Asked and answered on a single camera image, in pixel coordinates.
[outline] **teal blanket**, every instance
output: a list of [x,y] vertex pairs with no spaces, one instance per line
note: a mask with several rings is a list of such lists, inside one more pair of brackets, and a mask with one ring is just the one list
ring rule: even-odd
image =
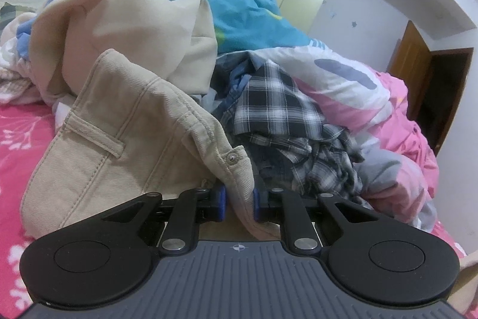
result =
[[276,0],[208,0],[218,54],[275,47],[327,48],[281,16]]

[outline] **gray ribbed panel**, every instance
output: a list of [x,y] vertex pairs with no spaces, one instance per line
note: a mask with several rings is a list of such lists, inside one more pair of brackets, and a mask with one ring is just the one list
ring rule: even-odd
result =
[[24,319],[458,319],[444,302],[419,309],[383,309],[348,296],[312,258],[279,242],[199,242],[163,259],[141,289],[88,311],[36,305]]

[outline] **dark doorway opening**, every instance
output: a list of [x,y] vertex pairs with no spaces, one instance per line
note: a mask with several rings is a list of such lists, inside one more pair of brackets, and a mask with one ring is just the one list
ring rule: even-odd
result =
[[460,103],[473,48],[431,52],[416,121],[428,144],[438,154]]

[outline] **black and white plaid fabric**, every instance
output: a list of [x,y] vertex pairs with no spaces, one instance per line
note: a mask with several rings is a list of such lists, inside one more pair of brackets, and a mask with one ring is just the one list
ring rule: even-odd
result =
[[363,158],[355,140],[345,128],[327,123],[276,63],[267,60],[252,75],[236,106],[233,133],[243,144],[278,149],[292,163],[291,189],[312,196],[333,193],[369,207],[359,196],[362,183],[353,162]]

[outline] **green pillow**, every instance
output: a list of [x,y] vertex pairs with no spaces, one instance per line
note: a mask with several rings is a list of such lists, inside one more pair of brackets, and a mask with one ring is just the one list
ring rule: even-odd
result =
[[3,6],[0,8],[0,36],[3,32],[3,29],[16,17],[20,14],[32,12],[34,13],[35,10],[26,6],[20,5],[12,5],[10,3],[4,3]]

